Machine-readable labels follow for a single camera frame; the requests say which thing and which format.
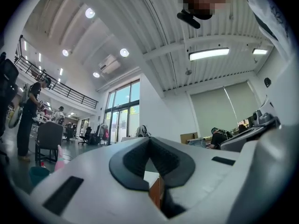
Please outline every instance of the round ceiling light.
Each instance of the round ceiling light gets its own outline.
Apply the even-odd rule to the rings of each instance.
[[[128,52],[127,49],[123,48],[121,49],[121,56],[123,57],[127,57],[130,53]]]
[[[63,51],[62,51],[62,54],[63,54],[64,56],[69,56],[69,52],[68,52],[67,50],[63,50]]]
[[[97,72],[94,72],[94,73],[93,73],[93,76],[96,77],[96,78],[99,78],[99,77],[100,77],[100,74],[97,73]]]
[[[95,15],[95,12],[91,9],[91,8],[88,8],[85,12],[85,16],[87,18],[93,18]]]

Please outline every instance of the teal bin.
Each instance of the teal bin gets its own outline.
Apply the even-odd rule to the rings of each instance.
[[[34,187],[49,174],[50,171],[42,167],[32,167],[29,170],[29,176]]]

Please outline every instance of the black shirt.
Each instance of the black shirt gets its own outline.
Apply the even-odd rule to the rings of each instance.
[[[33,94],[33,96],[38,101],[39,93],[41,92],[41,90],[42,90],[41,83],[36,82],[31,86],[29,94]],[[32,117],[36,117],[37,105],[33,103],[33,101],[30,98],[27,100],[26,104],[24,105],[24,109],[27,109],[31,113]]]
[[[216,133],[213,134],[212,136],[212,141],[211,144],[215,145],[215,149],[220,149],[220,144],[226,140],[224,134],[221,132],[217,131]]]

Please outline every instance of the roller blind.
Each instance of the roller blind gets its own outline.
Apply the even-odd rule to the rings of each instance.
[[[213,127],[231,130],[237,127],[234,110],[223,88],[191,95],[199,133],[210,136]]]
[[[238,122],[252,116],[259,107],[247,82],[225,87]]]

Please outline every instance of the black slot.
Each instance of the black slot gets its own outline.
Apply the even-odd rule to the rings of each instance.
[[[60,216],[84,179],[71,176],[43,204],[43,207]]]
[[[212,158],[213,161],[215,162],[220,162],[220,163],[224,163],[230,166],[233,166],[235,163],[235,160],[231,160],[231,159],[226,159],[226,158],[221,158],[221,157],[214,157]]]

